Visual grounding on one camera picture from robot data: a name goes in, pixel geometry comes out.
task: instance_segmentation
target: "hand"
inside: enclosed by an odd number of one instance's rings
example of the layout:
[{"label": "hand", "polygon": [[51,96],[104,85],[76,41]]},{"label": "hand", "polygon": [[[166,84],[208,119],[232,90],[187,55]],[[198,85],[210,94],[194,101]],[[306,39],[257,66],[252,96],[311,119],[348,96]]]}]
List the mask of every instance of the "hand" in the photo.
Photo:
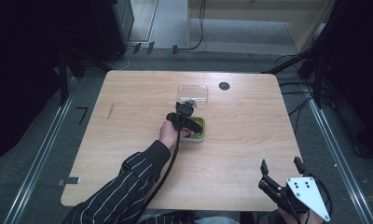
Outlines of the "hand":
[{"label": "hand", "polygon": [[[192,134],[189,129],[182,129],[180,137],[186,137]],[[175,130],[171,121],[164,121],[160,128],[159,141],[163,143],[170,151],[173,151],[175,144],[177,143],[178,131]]]},{"label": "hand", "polygon": [[[293,215],[288,214],[281,208],[277,208],[277,211],[283,217],[284,221],[287,224],[297,224],[297,220],[295,219]],[[306,214],[298,214],[298,215],[299,215],[300,223],[306,223],[308,214],[306,213]],[[309,221],[308,221],[309,224],[322,224],[323,222],[324,221],[320,216],[318,216],[315,212],[310,210]]]}]

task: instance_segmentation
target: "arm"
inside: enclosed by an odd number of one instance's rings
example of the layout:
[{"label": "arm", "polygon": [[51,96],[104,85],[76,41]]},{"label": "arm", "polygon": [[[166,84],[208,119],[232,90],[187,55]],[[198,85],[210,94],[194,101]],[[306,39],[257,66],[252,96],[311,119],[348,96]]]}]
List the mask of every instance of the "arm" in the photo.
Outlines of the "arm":
[{"label": "arm", "polygon": [[[286,213],[283,209],[277,208],[278,213],[282,216],[283,220],[287,224],[297,224],[297,220],[294,216]],[[323,219],[319,217],[315,212],[310,210],[310,215],[307,214],[299,214],[299,219],[301,223],[306,223],[308,220],[308,224],[322,224],[324,223]]]},{"label": "arm", "polygon": [[146,151],[126,159],[119,176],[76,206],[63,223],[132,223],[144,205],[144,198],[159,180],[161,169],[171,156],[177,131],[169,121],[160,129],[159,140]]}]

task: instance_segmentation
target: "robotic arm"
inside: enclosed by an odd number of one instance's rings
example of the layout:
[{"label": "robotic arm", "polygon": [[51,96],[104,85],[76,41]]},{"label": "robotic arm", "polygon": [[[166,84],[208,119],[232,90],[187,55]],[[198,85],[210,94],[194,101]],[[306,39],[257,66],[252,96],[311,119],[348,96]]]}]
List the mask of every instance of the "robotic arm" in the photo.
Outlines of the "robotic arm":
[{"label": "robotic arm", "polygon": [[262,178],[258,184],[259,188],[288,214],[297,216],[297,214],[307,213],[311,209],[324,221],[329,221],[330,217],[317,187],[317,183],[319,183],[320,187],[323,188],[327,194],[328,201],[330,202],[328,191],[323,182],[312,173],[306,171],[306,167],[299,157],[295,157],[294,164],[303,177],[287,178],[286,186],[281,187],[276,181],[269,177],[268,166],[265,160],[263,160],[260,167]]}]

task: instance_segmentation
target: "person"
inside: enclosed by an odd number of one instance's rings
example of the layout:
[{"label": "person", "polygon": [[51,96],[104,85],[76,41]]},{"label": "person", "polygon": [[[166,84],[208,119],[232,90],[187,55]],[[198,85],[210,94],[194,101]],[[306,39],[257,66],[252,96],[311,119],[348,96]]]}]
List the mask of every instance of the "person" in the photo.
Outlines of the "person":
[{"label": "person", "polygon": [[[192,132],[188,129],[180,131],[181,138],[190,134]],[[63,224],[135,223],[144,206],[146,194],[159,181],[160,172],[174,151],[177,137],[178,131],[172,123],[164,121],[160,128],[159,140],[154,141],[147,150],[129,156],[122,163],[119,175],[85,202],[74,207]],[[190,217],[189,212],[180,211],[150,217],[142,223],[196,223]],[[280,208],[271,213],[266,220],[267,223],[271,223],[271,220],[276,220],[276,223],[297,223],[293,216]],[[301,220],[305,223],[306,216],[301,217]],[[308,223],[323,223],[323,220],[312,212]]]}]

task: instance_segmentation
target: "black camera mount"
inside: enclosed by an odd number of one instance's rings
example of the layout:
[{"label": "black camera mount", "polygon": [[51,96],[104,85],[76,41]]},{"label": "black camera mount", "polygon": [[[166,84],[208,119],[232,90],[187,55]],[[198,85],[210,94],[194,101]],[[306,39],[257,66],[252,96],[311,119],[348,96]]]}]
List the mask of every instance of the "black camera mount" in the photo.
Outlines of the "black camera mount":
[{"label": "black camera mount", "polygon": [[166,120],[172,122],[175,130],[181,131],[183,128],[188,128],[193,133],[201,133],[203,130],[201,126],[190,119],[193,114],[193,107],[196,107],[195,101],[185,101],[183,103],[175,103],[175,113],[169,113],[166,116]]}]

